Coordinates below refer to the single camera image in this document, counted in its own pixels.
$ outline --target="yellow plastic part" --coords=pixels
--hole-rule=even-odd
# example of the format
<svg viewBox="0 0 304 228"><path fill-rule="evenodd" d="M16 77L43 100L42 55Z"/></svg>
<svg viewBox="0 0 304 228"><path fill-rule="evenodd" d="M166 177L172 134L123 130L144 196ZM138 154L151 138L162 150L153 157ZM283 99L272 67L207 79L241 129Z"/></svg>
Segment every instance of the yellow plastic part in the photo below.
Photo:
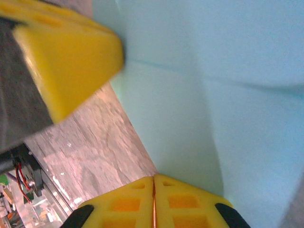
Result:
<svg viewBox="0 0 304 228"><path fill-rule="evenodd" d="M160 174L154 185L157 228L229 228L215 207L228 200Z"/></svg>
<svg viewBox="0 0 304 228"><path fill-rule="evenodd" d="M123 67L119 38L78 13L37 0L0 0L34 82L57 123Z"/></svg>
<svg viewBox="0 0 304 228"><path fill-rule="evenodd" d="M152 228L153 177L144 177L84 202L94 210L83 228Z"/></svg>

